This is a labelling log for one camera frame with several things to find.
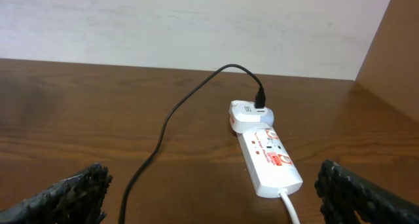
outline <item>red label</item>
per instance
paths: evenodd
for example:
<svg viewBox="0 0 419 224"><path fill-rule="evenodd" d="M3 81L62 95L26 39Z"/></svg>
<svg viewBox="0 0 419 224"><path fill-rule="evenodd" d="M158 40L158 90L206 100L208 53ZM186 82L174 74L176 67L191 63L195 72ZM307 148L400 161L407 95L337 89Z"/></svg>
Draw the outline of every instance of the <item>red label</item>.
<svg viewBox="0 0 419 224"><path fill-rule="evenodd" d="M287 155L278 155L282 162L292 164L291 159Z"/></svg>
<svg viewBox="0 0 419 224"><path fill-rule="evenodd" d="M269 152L268 156L272 160L272 163L276 164L276 166L282 166L280 158L278 158L278 156L276 156L275 152Z"/></svg>
<svg viewBox="0 0 419 224"><path fill-rule="evenodd" d="M266 130L266 134L268 135L269 138L279 139L278 135L273 131Z"/></svg>

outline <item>white power strip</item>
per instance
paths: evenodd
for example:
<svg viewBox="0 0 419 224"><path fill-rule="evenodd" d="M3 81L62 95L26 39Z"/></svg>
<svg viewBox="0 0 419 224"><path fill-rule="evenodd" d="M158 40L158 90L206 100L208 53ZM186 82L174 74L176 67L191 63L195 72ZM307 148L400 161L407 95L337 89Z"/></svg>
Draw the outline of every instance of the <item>white power strip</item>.
<svg viewBox="0 0 419 224"><path fill-rule="evenodd" d="M273 112L240 100L231 102L229 112L256 194L265 198L282 196L293 223L299 223L287 195L300 189L302 179L272 127Z"/></svg>

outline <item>wooden surface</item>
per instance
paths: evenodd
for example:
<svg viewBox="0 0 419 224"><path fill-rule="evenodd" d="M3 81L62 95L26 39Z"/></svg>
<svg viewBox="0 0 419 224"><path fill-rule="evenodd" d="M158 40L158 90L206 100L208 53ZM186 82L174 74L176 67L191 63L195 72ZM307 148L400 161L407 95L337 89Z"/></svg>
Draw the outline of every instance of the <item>wooden surface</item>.
<svg viewBox="0 0 419 224"><path fill-rule="evenodd" d="M103 209L153 150L168 111L210 73L0 60L0 209L94 162L114 176ZM260 76L274 128L304 180L290 196L302 223L323 223L314 182L333 159L419 203L419 126L352 81ZM135 184L127 223L289 223L280 199L255 195L228 123L252 100L246 74L222 73L169 122Z"/></svg>
<svg viewBox="0 0 419 224"><path fill-rule="evenodd" d="M357 82L419 122L419 2L391 0Z"/></svg>

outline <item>extension cord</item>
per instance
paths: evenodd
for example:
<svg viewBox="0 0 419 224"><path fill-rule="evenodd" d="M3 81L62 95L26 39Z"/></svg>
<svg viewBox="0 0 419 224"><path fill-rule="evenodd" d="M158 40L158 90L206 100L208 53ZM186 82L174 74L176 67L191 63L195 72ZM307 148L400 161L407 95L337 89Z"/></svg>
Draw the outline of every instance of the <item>extension cord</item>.
<svg viewBox="0 0 419 224"><path fill-rule="evenodd" d="M281 193L298 191L302 179L272 127L272 110L256 109L253 102L235 100L229 112L256 194L278 198Z"/></svg>

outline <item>wooden table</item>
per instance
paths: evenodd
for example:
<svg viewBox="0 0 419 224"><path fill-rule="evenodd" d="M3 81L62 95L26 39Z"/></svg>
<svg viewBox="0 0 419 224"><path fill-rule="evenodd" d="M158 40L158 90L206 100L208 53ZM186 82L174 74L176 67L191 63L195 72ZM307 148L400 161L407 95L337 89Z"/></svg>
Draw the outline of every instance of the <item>wooden table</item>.
<svg viewBox="0 0 419 224"><path fill-rule="evenodd" d="M209 74L0 60L0 209L101 162L114 176L103 223L116 223L168 111ZM290 196L302 223L323 223L314 182L325 159L419 203L417 124L352 81L259 77L304 180ZM246 74L222 73L176 111L131 192L127 223L290 222L280 199L255 195L228 123L230 101L256 91Z"/></svg>

